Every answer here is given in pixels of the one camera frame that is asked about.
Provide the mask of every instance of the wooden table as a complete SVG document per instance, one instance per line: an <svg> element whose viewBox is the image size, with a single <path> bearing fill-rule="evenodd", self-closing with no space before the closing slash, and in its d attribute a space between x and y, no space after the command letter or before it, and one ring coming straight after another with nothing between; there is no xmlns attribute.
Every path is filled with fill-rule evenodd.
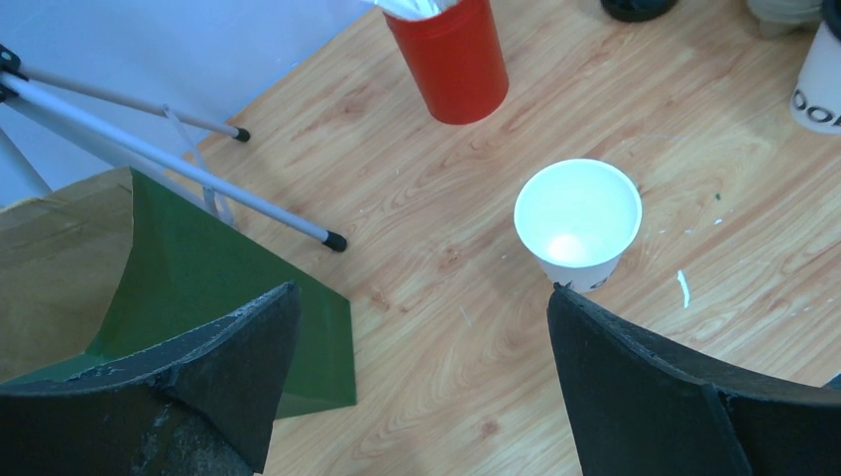
<svg viewBox="0 0 841 476"><path fill-rule="evenodd" d="M645 207L589 297L748 369L811 385L841 370L841 139L786 109L811 35L758 40L742 3L628 26L597 0L497 0L511 91L465 127L429 117L371 12L235 118L249 144L208 140L220 175L351 243L331 254L235 210L353 302L359 405L278 421L266 474L580 472L550 284L512 224L524 181L566 158L618 166Z"/></svg>

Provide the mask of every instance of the cup lid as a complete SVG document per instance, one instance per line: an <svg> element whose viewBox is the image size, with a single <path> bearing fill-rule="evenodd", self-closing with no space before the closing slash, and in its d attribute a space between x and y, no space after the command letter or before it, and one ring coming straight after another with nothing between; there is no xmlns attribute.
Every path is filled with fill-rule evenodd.
<svg viewBox="0 0 841 476"><path fill-rule="evenodd" d="M823 21L832 35L841 42L841 1L839 0L823 0L823 8L821 10Z"/></svg>

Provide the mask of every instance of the red cup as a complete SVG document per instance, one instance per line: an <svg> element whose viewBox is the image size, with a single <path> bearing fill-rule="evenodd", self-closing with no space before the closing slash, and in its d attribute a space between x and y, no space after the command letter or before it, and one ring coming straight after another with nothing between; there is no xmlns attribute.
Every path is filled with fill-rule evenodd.
<svg viewBox="0 0 841 476"><path fill-rule="evenodd" d="M386 15L386 23L435 119L469 124L502 104L508 74L490 0L461 0L427 20Z"/></svg>

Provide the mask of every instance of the paper cup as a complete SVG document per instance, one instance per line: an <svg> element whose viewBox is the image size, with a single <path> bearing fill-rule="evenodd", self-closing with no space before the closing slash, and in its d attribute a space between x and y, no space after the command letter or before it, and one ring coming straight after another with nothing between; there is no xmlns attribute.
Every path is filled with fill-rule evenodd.
<svg viewBox="0 0 841 476"><path fill-rule="evenodd" d="M826 22L820 25L788 108L801 126L841 134L841 41Z"/></svg>
<svg viewBox="0 0 841 476"><path fill-rule="evenodd" d="M640 231L643 202L619 169L570 159L535 174L517 197L514 226L553 283L597 290Z"/></svg>

